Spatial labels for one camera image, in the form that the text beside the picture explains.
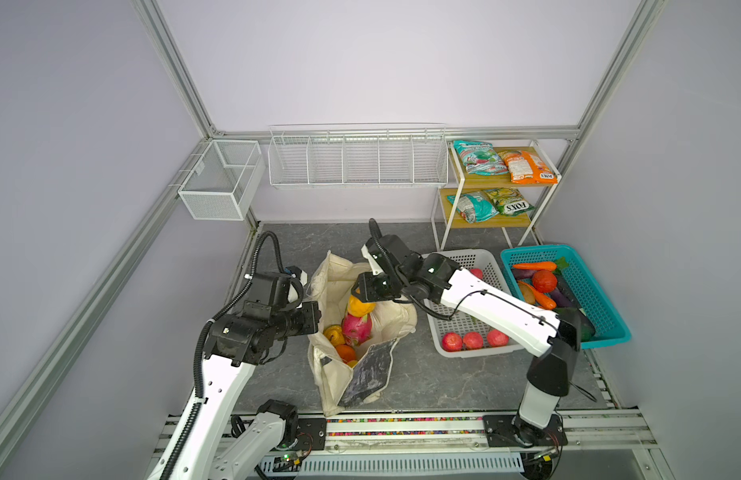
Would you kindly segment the yellow orange mango fruit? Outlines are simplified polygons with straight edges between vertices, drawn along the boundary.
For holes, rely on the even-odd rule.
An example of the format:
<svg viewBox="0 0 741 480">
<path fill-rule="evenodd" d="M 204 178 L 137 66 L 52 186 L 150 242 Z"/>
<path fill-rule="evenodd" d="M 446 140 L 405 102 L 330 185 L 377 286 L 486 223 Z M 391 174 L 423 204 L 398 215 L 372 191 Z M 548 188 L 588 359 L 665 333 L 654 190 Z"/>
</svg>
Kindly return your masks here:
<svg viewBox="0 0 741 480">
<path fill-rule="evenodd" d="M 328 328 L 324 330 L 324 336 L 326 336 L 326 339 L 334 347 L 346 345 L 346 338 L 344 337 L 344 332 L 342 332 L 342 326 L 340 325 L 328 326 Z"/>
</svg>

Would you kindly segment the pink dragon fruit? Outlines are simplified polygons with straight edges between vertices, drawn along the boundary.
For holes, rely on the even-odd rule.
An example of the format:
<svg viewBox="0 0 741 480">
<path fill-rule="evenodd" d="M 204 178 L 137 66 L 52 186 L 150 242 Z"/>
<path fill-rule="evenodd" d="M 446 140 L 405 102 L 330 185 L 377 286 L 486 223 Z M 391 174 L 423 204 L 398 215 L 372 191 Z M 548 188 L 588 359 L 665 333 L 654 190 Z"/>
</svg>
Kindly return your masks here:
<svg viewBox="0 0 741 480">
<path fill-rule="evenodd" d="M 342 332 L 346 338 L 346 344 L 350 346 L 362 345 L 372 338 L 372 318 L 370 314 L 356 318 L 346 314 L 342 320 Z"/>
</svg>

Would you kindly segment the cream canvas tote bag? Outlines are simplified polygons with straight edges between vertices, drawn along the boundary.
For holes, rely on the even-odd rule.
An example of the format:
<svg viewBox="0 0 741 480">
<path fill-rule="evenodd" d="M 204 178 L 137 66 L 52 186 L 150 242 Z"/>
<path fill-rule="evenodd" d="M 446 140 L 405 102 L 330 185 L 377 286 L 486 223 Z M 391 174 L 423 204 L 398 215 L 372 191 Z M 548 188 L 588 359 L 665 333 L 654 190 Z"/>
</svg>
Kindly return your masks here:
<svg viewBox="0 0 741 480">
<path fill-rule="evenodd" d="M 394 349 L 416 328 L 413 306 L 362 303 L 354 296 L 358 277 L 368 271 L 366 262 L 352 263 L 330 252 L 308 287 L 308 298 L 322 314 L 318 332 L 310 335 L 308 363 L 328 417 L 380 398 Z"/>
</svg>

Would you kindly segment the red tomato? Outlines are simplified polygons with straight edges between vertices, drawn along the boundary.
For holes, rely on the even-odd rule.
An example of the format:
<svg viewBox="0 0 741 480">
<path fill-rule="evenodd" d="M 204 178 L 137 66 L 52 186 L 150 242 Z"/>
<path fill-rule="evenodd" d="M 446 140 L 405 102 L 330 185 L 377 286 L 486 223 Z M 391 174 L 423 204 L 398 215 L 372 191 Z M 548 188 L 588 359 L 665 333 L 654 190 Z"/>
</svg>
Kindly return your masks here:
<svg viewBox="0 0 741 480">
<path fill-rule="evenodd" d="M 558 288 L 558 278 L 548 270 L 538 270 L 530 278 L 532 288 L 541 295 L 550 294 Z"/>
</svg>

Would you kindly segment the orange snack bag top shelf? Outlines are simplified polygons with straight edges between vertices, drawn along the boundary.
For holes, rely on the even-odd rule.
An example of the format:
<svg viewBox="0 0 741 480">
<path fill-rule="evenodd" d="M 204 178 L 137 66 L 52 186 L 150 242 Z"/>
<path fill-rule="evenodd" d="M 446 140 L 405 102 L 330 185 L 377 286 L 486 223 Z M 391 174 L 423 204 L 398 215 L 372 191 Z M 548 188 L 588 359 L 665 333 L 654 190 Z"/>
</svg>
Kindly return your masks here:
<svg viewBox="0 0 741 480">
<path fill-rule="evenodd" d="M 558 184 L 557 175 L 535 154 L 527 150 L 499 150 L 510 181 L 517 185 Z"/>
</svg>

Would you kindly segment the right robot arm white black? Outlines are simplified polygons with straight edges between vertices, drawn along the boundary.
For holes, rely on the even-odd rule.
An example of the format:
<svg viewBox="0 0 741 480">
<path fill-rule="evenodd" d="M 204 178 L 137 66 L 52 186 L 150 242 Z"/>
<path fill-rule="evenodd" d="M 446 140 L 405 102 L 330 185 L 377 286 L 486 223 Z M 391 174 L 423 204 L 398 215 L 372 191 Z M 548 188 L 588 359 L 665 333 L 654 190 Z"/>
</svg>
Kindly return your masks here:
<svg viewBox="0 0 741 480">
<path fill-rule="evenodd" d="M 432 310 L 432 305 L 441 305 L 514 340 L 533 357 L 526 386 L 516 414 L 487 420 L 487 435 L 502 446 L 562 450 L 567 439 L 557 408 L 570 392 L 581 350 L 580 312 L 560 314 L 532 306 L 442 254 L 421 255 L 398 236 L 382 234 L 375 219 L 368 221 L 368 228 L 370 240 L 362 247 L 362 256 L 370 262 L 370 271 L 358 276 L 352 296 L 366 303 L 412 304 L 446 320 L 446 315 Z"/>
</svg>

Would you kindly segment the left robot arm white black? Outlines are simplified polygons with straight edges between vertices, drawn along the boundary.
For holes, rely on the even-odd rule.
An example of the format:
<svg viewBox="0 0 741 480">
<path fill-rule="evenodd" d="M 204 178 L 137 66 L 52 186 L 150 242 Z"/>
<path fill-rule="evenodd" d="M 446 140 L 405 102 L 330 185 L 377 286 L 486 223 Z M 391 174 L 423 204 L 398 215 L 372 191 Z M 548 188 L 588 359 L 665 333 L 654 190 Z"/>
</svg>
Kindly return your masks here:
<svg viewBox="0 0 741 480">
<path fill-rule="evenodd" d="M 270 451 L 296 444 L 296 406 L 270 400 L 232 446 L 218 449 L 254 370 L 274 361 L 272 346 L 318 332 L 320 308 L 306 300 L 306 284 L 306 272 L 284 266 L 278 236 L 260 234 L 242 291 L 202 327 L 192 356 L 192 395 L 150 478 L 244 479 L 260 471 Z"/>
</svg>

